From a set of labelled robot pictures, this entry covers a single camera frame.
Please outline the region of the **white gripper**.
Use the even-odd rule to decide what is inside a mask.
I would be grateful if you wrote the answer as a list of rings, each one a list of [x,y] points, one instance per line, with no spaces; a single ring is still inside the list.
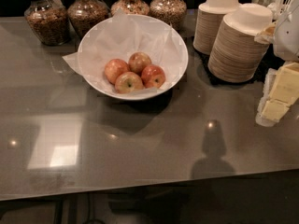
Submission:
[[[299,4],[292,3],[277,22],[272,22],[254,37],[260,44],[272,44],[274,54],[285,62],[278,70],[270,68],[265,76],[263,97],[256,122],[273,127],[299,99]]]

